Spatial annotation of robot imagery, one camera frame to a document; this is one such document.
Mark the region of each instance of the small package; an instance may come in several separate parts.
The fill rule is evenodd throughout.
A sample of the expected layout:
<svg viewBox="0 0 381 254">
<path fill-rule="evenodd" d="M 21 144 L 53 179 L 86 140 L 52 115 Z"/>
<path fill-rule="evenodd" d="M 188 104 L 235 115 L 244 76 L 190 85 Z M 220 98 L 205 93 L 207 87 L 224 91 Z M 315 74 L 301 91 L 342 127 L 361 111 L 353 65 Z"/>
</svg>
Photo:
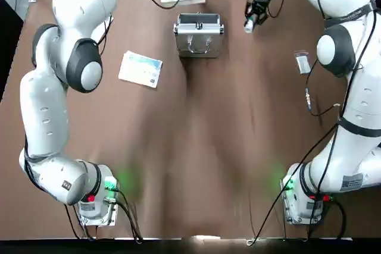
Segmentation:
<svg viewBox="0 0 381 254">
<path fill-rule="evenodd" d="M 155 89 L 159 81 L 162 63 L 157 59 L 127 51 L 123 56 L 118 78 Z"/>
</svg>

